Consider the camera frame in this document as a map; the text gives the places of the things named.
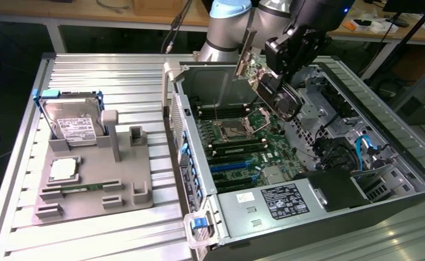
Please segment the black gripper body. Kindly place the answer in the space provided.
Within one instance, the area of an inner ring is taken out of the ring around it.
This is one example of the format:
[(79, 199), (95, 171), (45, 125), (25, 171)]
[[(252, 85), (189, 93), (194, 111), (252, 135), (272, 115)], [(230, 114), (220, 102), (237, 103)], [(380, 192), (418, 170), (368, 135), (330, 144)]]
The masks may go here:
[(336, 30), (354, 4), (354, 0), (292, 1), (292, 26), (317, 32)]

